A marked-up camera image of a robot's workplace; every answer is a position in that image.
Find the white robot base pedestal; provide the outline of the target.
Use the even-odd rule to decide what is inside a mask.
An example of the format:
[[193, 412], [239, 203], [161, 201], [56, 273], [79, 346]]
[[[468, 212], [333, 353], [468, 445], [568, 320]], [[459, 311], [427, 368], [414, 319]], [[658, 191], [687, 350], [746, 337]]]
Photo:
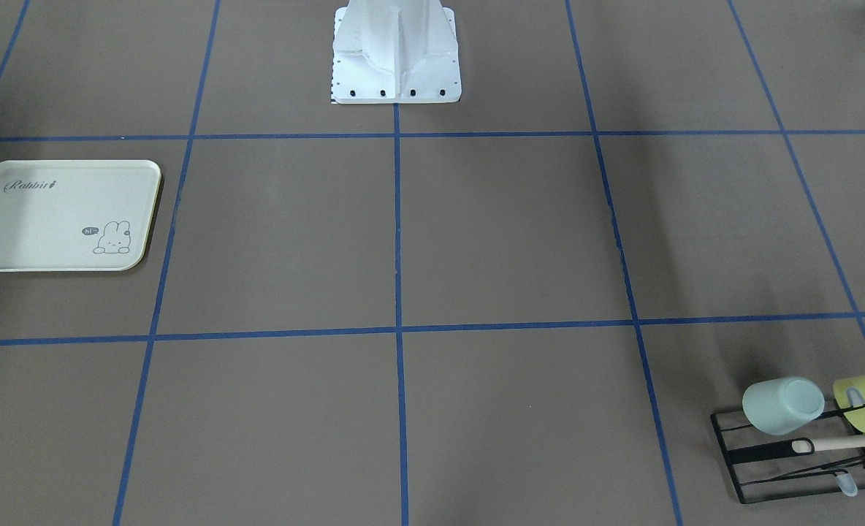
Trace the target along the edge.
[[462, 96], [454, 10], [350, 1], [333, 17], [333, 104], [446, 104]]

